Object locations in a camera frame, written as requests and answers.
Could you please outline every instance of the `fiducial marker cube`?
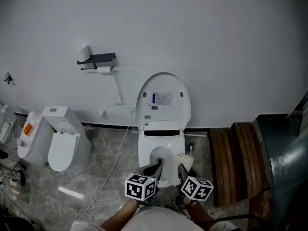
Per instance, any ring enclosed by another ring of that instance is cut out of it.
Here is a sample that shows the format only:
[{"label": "fiducial marker cube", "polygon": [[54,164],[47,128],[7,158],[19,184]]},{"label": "fiducial marker cube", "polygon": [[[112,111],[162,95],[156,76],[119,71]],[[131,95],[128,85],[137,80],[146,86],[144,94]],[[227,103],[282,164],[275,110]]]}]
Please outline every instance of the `fiducial marker cube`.
[{"label": "fiducial marker cube", "polygon": [[181,191],[192,200],[205,201],[213,188],[214,186],[209,180],[189,176]]},{"label": "fiducial marker cube", "polygon": [[125,180],[125,196],[144,201],[155,194],[157,180],[130,173]]}]

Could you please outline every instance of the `white wall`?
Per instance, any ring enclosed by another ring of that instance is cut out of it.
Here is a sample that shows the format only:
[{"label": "white wall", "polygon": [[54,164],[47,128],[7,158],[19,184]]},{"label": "white wall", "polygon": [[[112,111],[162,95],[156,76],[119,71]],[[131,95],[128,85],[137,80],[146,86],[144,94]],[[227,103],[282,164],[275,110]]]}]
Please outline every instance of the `white wall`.
[{"label": "white wall", "polygon": [[[0,81],[0,98],[21,112],[68,105],[81,121],[135,125],[127,107],[150,75],[168,71],[190,94],[188,127],[288,113],[308,87],[307,7],[305,0],[0,0],[0,73],[8,69],[16,82]],[[93,54],[116,52],[124,105],[113,105],[104,77],[79,70],[82,43]]]}]

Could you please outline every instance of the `black shelf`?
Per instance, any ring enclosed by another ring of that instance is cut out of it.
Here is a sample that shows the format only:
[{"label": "black shelf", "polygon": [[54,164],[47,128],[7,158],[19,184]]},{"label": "black shelf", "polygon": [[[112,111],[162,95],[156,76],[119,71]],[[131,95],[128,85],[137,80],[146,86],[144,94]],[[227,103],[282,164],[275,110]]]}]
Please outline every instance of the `black shelf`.
[{"label": "black shelf", "polygon": [[105,62],[111,62],[114,58],[116,58],[115,53],[91,55],[88,60],[84,62],[77,61],[77,64],[105,63]]}]

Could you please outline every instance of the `gray marble floor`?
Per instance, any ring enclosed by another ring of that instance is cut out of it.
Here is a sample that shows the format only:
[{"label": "gray marble floor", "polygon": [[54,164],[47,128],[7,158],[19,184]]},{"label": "gray marble floor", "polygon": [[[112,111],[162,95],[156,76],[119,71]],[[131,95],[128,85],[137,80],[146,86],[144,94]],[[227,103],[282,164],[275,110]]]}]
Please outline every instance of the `gray marble floor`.
[{"label": "gray marble floor", "polygon": [[[22,126],[25,121],[18,118]],[[76,174],[70,171],[54,172],[48,167],[36,167],[28,165],[25,171],[26,186],[5,180],[5,191],[14,203],[16,203],[28,216],[47,231],[68,231],[75,216],[81,209],[87,208],[100,192],[104,182],[105,186],[93,206],[101,206],[108,202],[125,202],[124,180],[127,175],[138,167],[138,131],[129,130],[121,147],[119,158],[110,177],[106,180],[117,155],[117,150],[125,135],[125,130],[91,128],[87,129],[87,137],[92,142],[90,161],[86,172]],[[193,133],[206,135],[206,132]],[[210,149],[207,137],[185,136],[185,143],[193,143],[195,158],[193,168],[204,179],[212,181],[212,166]],[[2,147],[9,157],[19,161],[14,145]],[[2,165],[13,168],[16,163],[10,159],[0,160]],[[59,191],[59,187],[79,193],[79,198]],[[155,197],[155,205],[164,206],[170,204],[176,196],[175,187],[161,189]],[[4,188],[0,187],[0,204],[5,204],[15,215],[28,219],[17,206],[8,198],[4,203]],[[124,203],[108,204],[104,207],[90,209],[81,219],[84,221],[101,224],[118,211]],[[207,212],[216,218],[231,215],[247,214],[248,201],[225,208],[214,207],[213,195],[203,203]],[[234,222],[239,228],[247,229],[247,220]]]}]

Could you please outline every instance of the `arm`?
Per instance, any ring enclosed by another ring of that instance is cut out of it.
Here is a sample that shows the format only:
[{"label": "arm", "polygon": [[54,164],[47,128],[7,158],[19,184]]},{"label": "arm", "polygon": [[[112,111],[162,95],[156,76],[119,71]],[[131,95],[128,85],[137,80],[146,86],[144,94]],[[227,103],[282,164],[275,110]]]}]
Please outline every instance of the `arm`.
[{"label": "arm", "polygon": [[[184,197],[183,202],[186,206],[191,203],[188,197]],[[216,222],[209,224],[202,224],[203,222],[212,221],[213,219],[207,214],[199,202],[195,202],[187,207],[187,211],[191,216],[193,222],[197,224],[203,230],[209,230]]]},{"label": "arm", "polygon": [[118,212],[101,225],[106,231],[119,231],[133,217],[137,210],[137,202],[130,199]]}]

